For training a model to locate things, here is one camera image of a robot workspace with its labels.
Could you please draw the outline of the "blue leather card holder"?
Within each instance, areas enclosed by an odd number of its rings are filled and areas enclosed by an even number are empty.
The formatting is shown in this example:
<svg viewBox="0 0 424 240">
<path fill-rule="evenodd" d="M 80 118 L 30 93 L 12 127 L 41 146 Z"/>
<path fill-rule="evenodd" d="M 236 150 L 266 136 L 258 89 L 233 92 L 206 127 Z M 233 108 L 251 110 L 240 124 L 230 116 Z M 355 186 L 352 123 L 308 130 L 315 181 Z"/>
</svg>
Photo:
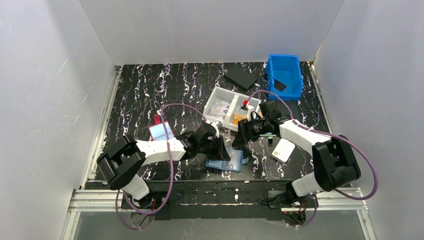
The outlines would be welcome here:
<svg viewBox="0 0 424 240">
<path fill-rule="evenodd" d="M 205 166 L 216 170 L 230 171 L 230 172 L 242 172 L 242 166 L 247 164 L 248 156 L 244 154 L 241 149 L 227 148 L 227 153 L 230 156 L 230 160 L 210 160 L 207 159 Z"/>
</svg>

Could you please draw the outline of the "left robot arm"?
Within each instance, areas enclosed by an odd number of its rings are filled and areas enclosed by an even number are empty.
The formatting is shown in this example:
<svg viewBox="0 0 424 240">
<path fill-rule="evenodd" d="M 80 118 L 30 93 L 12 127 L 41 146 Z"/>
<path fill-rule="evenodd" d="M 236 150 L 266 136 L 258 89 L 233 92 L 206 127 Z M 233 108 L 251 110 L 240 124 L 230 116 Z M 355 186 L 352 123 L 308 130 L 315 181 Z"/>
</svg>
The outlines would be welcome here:
<svg viewBox="0 0 424 240">
<path fill-rule="evenodd" d="M 210 160 L 230 161 L 215 124 L 204 123 L 196 131 L 186 131 L 169 140 L 143 141 L 125 135 L 107 148 L 96 163 L 110 190 L 123 190 L 141 200 L 150 192 L 146 181 L 138 175 L 142 166 L 188 160 L 198 154 Z"/>
</svg>

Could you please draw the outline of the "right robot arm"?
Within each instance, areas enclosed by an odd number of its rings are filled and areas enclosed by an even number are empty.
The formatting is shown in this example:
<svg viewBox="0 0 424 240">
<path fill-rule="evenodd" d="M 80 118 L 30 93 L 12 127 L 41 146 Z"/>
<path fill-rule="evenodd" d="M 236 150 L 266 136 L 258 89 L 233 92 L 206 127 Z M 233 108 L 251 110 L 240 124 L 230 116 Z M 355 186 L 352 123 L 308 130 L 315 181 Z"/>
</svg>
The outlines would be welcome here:
<svg viewBox="0 0 424 240">
<path fill-rule="evenodd" d="M 304 196 L 330 192 L 361 177 L 352 147 L 341 136 L 328 137 L 284 116 L 275 100 L 259 105 L 262 116 L 252 112 L 249 119 L 238 122 L 233 147 L 255 142 L 260 135 L 273 134 L 306 150 L 313 160 L 313 172 L 286 184 L 277 198 L 294 202 Z"/>
</svg>

